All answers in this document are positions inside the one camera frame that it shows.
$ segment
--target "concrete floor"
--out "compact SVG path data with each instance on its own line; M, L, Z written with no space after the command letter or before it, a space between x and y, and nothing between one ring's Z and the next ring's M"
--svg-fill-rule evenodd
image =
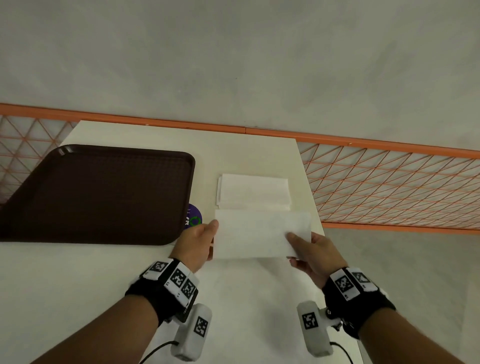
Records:
M480 149L476 0L0 9L0 102Z
M325 234L413 325L467 364L478 363L480 236L347 229Z

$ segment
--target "white sensor device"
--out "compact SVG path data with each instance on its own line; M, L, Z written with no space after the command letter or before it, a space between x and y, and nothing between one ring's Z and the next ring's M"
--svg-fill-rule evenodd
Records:
M327 327L339 327L341 325L339 318L329 319L326 316L326 311L327 308L319 309L314 301L305 301L297 306L305 345L308 352L315 358L333 354Z
M210 322L212 321L212 310L201 303L193 305L185 323L180 324L175 341L178 345L172 345L171 354L184 362L195 362L200 358L204 348Z

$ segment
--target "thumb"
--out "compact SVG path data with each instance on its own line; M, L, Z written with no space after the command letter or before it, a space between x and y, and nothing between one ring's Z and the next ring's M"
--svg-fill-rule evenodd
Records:
M303 240L300 236L289 232L286 236L288 242L292 246L293 250L297 253L300 260L306 261L309 251L312 248L312 244Z
M218 230L218 220L210 221L210 223L207 226L205 226L205 230L202 233L202 241L211 243L217 230Z

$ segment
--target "orange wire mesh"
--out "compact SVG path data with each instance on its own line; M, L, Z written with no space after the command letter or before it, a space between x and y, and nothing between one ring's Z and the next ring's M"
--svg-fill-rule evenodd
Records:
M70 121L0 116L0 204L75 125Z
M75 125L0 116L0 203ZM480 159L298 146L323 222L480 230Z
M298 144L323 222L480 229L480 159Z

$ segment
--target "white folded paper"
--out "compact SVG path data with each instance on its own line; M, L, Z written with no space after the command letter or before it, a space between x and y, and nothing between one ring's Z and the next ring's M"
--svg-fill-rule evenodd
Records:
M220 209L290 211L288 179L223 174L218 179L216 203Z
M296 256L285 238L293 232L311 241L308 212L216 210L219 222L214 239L214 259Z

